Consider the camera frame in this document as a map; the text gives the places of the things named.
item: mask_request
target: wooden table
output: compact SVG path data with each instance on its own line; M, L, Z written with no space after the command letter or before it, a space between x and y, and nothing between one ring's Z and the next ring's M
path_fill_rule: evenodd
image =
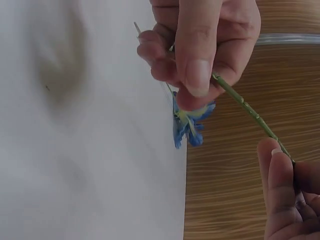
M260 0L262 33L319 33L319 0ZM259 46L235 89L296 161L320 160L320 45ZM188 148L185 240L261 240L266 211L256 146L265 137L226 94Z

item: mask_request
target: wire stem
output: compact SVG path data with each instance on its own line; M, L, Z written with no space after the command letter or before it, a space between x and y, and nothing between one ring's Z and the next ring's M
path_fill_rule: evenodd
M288 150L285 146L281 143L277 135L270 129L270 127L266 124L266 122L260 117L260 115L247 103L245 102L244 98L240 96L226 81L215 74L212 74L213 79L225 90L227 94L229 94L238 104L242 106L242 108L256 121L256 123L265 131L265 133L270 137L276 140L281 150L289 156L292 161L292 164L295 164L295 161L290 156Z

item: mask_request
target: fingernail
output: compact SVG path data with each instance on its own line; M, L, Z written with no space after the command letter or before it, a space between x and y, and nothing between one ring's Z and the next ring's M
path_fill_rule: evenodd
M194 97L204 97L208 94L211 66L208 61L196 59L186 66L185 86Z
M278 153L282 153L282 150L279 149L279 148L273 149L273 150L271 151L271 156L273 156L273 155L275 155L275 154L278 154Z

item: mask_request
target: white surface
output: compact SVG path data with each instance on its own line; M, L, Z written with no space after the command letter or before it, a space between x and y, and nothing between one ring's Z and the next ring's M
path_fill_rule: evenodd
M133 21L148 0L0 1L1 240L183 238L186 144Z

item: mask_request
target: finger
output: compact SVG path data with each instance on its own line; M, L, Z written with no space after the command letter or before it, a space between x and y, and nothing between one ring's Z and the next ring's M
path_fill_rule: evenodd
M142 41L137 47L136 52L150 66L156 60L166 57L165 49L156 41Z
M317 217L320 217L320 196L313 193L303 193L306 203L313 209Z
M158 81L167 82L175 87L181 86L177 65L173 59L164 58L154 62L151 68L151 75Z
M296 222L296 196L293 187L294 171L289 157L275 153L268 174L266 235L274 233Z
M252 55L257 38L235 39L219 45L214 63L213 72L221 76L230 86L239 81ZM224 92L216 82L213 82L213 99Z
M180 0L175 36L178 75L195 97L208 94L222 0Z
M294 177L301 190L320 195L320 162L297 162Z
M296 196L295 207L298 210L301 219L306 222L309 219L316 219L317 214L310 205L307 204L304 194L300 191Z
M263 197L265 207L268 209L268 175L271 162L271 153L274 149L279 149L280 146L273 138L266 138L259 142L257 146L257 154L260 166L260 174L262 180Z

